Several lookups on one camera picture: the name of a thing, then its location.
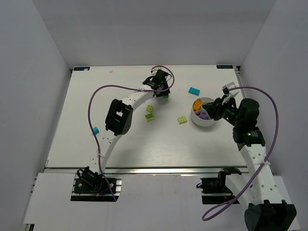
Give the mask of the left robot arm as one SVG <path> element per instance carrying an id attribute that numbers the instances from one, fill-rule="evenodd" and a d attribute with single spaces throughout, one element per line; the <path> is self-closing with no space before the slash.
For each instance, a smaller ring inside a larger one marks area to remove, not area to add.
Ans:
<path id="1" fill-rule="evenodd" d="M 105 85 L 97 88 L 92 94 L 88 104 L 88 123 L 97 144 L 98 168 L 103 178 L 107 161 L 119 139 L 128 133 L 131 128 L 133 112 L 147 100 L 153 97 L 162 97 L 170 94 L 170 88 L 175 83 L 175 76 L 170 69 L 157 65 L 151 69 L 139 88 L 129 88 L 119 85 Z M 122 100 L 112 100 L 105 119 L 105 132 L 101 140 L 97 138 L 91 122 L 91 105 L 95 95 L 105 88 L 119 88 L 130 90 L 133 93 Z"/>

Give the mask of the purple lego brick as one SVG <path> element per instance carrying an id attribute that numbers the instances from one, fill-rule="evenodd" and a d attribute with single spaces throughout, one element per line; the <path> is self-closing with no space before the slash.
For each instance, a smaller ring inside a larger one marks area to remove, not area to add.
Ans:
<path id="1" fill-rule="evenodd" d="M 199 114 L 198 117 L 203 120 L 211 120 L 211 118 L 206 114 Z"/>

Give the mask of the small cyan lego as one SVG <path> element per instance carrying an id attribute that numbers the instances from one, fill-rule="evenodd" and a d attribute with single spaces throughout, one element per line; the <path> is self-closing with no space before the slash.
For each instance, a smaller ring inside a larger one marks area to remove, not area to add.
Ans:
<path id="1" fill-rule="evenodd" d="M 100 132 L 99 129 L 98 129 L 97 127 L 94 127 L 94 128 L 93 128 L 93 131 L 94 131 L 94 134 L 95 134 L 95 135 L 97 135 L 97 134 Z"/>

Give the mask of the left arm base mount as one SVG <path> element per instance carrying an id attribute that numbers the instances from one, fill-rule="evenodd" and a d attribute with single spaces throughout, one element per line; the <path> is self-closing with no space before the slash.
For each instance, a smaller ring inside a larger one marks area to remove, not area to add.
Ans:
<path id="1" fill-rule="evenodd" d="M 89 167 L 78 169 L 73 183 L 72 202 L 116 202 L 120 194 L 120 180 L 104 178 Z"/>

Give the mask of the lime lego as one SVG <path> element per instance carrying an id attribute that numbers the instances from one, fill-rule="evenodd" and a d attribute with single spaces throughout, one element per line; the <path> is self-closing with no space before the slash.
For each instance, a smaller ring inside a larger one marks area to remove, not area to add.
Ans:
<path id="1" fill-rule="evenodd" d="M 152 112 L 153 112 L 153 109 L 154 109 L 154 107 L 151 106 L 151 105 L 148 105 L 148 106 L 146 107 L 146 111 L 149 112 L 149 113 L 152 113 Z"/>
<path id="2" fill-rule="evenodd" d="M 187 118 L 185 116 L 178 117 L 178 123 L 179 124 L 187 123 Z"/>
<path id="3" fill-rule="evenodd" d="M 147 122 L 154 120 L 153 113 L 146 114 L 145 119 L 146 119 Z"/>

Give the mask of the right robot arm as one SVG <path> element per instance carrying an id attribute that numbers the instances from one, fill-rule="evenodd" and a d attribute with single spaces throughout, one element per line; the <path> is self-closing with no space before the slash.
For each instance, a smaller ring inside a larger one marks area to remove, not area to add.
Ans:
<path id="1" fill-rule="evenodd" d="M 247 209 L 244 221 L 249 231 L 287 231 L 296 217 L 296 208 L 280 194 L 275 183 L 265 140 L 257 127 L 259 103 L 243 99 L 236 107 L 234 98 L 217 98 L 202 106 L 215 121 L 225 119 L 233 125 L 238 146 L 251 179 L 245 182 L 239 173 L 226 172 L 225 184 L 235 199 Z"/>

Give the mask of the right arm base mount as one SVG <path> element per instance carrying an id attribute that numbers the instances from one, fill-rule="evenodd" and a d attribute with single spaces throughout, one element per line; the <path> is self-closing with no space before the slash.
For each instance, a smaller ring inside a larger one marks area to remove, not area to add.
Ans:
<path id="1" fill-rule="evenodd" d="M 224 167 L 215 178 L 200 178 L 201 182 L 196 185 L 196 188 L 202 190 L 202 204 L 218 205 L 235 198 L 225 184 L 226 176 L 231 174 L 241 175 L 242 173 L 238 168 Z"/>

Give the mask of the orange long lego brick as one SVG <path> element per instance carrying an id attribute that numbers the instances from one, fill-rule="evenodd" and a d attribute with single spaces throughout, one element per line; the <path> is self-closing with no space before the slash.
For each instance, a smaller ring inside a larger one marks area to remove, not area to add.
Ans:
<path id="1" fill-rule="evenodd" d="M 193 111 L 196 112 L 196 111 L 199 111 L 201 110 L 201 107 L 202 107 L 202 101 L 201 100 L 196 100 L 193 104 Z"/>

